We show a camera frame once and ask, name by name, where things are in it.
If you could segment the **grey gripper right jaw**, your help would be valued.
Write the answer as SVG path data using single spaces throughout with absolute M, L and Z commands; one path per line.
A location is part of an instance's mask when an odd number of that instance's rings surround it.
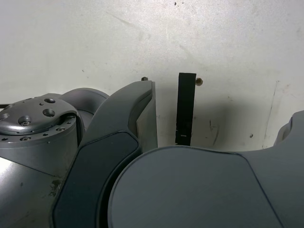
M 146 152 L 116 180 L 111 228 L 301 228 L 304 225 L 304 113 L 276 144 L 247 152 L 186 146 Z

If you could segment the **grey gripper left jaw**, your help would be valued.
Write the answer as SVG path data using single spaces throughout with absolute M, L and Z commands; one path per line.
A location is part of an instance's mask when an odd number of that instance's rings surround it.
M 50 215 L 53 228 L 105 228 L 112 187 L 135 158 L 157 148 L 153 81 L 131 83 L 97 109 Z

